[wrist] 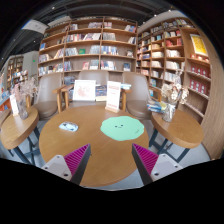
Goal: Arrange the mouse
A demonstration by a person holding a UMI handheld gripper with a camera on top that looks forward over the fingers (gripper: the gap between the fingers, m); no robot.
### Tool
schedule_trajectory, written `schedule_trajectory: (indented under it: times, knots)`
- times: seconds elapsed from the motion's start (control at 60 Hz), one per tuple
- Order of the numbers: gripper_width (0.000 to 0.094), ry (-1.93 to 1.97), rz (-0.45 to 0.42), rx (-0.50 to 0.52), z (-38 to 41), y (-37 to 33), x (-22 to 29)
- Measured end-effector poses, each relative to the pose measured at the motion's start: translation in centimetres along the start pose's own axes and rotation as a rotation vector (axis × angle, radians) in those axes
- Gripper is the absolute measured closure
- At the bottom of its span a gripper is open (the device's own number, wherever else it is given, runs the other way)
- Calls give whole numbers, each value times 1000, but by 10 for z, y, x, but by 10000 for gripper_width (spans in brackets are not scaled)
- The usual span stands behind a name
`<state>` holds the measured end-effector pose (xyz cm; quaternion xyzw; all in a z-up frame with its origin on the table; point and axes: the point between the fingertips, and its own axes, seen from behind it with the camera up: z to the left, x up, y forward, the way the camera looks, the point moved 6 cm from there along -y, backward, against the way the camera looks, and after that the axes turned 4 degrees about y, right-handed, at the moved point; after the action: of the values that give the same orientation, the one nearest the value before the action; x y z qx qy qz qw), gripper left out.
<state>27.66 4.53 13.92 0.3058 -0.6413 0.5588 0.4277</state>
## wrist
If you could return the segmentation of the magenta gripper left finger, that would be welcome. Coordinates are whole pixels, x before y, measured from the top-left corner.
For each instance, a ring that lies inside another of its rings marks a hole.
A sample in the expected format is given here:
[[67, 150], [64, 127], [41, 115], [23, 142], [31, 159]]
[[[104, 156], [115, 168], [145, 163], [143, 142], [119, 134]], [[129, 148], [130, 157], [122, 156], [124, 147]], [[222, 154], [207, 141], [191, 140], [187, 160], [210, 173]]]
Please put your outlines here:
[[54, 156], [42, 169], [79, 185], [90, 155], [91, 147], [86, 144], [65, 156]]

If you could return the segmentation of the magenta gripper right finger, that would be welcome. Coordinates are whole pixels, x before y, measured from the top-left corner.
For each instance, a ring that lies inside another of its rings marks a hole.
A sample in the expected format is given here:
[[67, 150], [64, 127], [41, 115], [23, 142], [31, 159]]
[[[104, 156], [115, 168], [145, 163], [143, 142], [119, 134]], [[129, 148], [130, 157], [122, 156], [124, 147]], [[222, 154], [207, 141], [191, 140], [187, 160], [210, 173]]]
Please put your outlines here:
[[182, 169], [167, 154], [158, 155], [137, 144], [132, 144], [132, 155], [143, 185], [148, 185]]

